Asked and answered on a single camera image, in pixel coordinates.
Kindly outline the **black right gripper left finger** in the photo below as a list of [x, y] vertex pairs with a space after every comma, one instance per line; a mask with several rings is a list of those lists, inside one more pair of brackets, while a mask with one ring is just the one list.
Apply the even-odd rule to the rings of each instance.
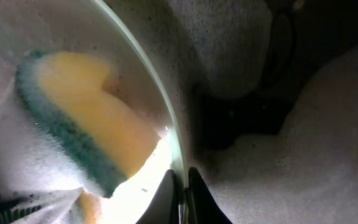
[[167, 170], [145, 213], [137, 224], [179, 224], [177, 178]]

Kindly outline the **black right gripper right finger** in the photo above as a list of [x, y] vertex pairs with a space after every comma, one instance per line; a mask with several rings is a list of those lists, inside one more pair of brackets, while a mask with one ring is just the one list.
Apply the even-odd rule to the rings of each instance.
[[185, 195], [189, 209], [189, 224], [232, 224], [215, 202], [195, 167], [189, 168]]

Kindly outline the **green and yellow sponge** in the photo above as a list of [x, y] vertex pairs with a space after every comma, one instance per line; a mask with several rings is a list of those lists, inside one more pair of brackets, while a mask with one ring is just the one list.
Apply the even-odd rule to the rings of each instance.
[[91, 54], [33, 51], [17, 67], [15, 89], [41, 131], [95, 184], [78, 204], [81, 221], [100, 219], [99, 198], [144, 166], [160, 141], [154, 128], [107, 91], [112, 68]]

